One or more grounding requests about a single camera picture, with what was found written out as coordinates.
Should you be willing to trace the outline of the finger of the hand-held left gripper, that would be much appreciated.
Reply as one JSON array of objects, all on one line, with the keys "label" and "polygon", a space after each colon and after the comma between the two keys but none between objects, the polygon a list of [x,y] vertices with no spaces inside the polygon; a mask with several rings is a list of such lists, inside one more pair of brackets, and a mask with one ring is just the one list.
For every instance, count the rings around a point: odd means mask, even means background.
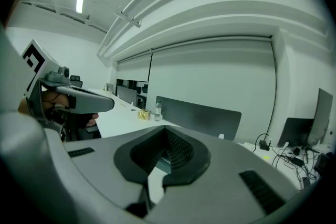
[{"label": "finger of the hand-held left gripper", "polygon": [[114,108],[114,100],[78,87],[71,89],[72,113],[99,113]]}]

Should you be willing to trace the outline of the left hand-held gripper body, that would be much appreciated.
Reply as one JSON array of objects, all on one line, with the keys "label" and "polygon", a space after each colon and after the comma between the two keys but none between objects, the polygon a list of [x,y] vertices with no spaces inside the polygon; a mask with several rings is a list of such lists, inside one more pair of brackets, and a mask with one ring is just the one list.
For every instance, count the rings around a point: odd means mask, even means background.
[{"label": "left hand-held gripper body", "polygon": [[[82,88],[80,77],[70,75],[69,68],[59,65],[34,39],[22,53],[22,58],[34,76],[20,103],[20,112],[32,116],[44,128],[58,132],[63,142],[79,140],[79,130],[85,129],[92,119],[91,114],[76,114],[71,111],[71,89]],[[42,94],[47,90],[66,95],[69,107],[55,106],[44,111]]]}]

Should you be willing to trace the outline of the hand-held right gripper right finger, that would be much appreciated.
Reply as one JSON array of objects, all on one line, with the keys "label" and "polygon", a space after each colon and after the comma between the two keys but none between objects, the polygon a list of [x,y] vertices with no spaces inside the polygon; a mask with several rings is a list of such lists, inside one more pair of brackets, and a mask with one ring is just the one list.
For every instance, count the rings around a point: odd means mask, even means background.
[{"label": "hand-held right gripper right finger", "polygon": [[[211,153],[206,172],[186,186],[168,187],[151,210],[151,223],[278,223],[300,203],[298,190],[280,171],[245,147],[228,140],[173,127],[202,142]],[[285,202],[267,215],[240,177],[255,171]]]}]

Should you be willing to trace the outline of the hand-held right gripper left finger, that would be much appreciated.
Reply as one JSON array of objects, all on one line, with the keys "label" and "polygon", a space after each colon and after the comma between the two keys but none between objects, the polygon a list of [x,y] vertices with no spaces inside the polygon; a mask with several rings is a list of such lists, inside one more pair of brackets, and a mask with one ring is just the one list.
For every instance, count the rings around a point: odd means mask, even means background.
[{"label": "hand-held right gripper left finger", "polygon": [[65,153],[81,176],[108,201],[126,208],[140,198],[142,185],[124,179],[114,163],[116,150],[123,144],[158,129],[158,126],[128,134],[63,143],[55,134],[48,134],[49,148],[57,156]]}]

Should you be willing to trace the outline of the person's left hand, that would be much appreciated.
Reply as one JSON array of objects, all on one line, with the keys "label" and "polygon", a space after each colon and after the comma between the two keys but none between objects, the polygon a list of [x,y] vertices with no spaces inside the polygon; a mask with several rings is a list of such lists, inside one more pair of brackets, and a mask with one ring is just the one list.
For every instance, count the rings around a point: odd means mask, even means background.
[{"label": "person's left hand", "polygon": [[44,91],[42,94],[42,105],[44,111],[55,106],[61,106],[63,108],[69,107],[68,97],[62,93],[57,93],[55,91]]}]

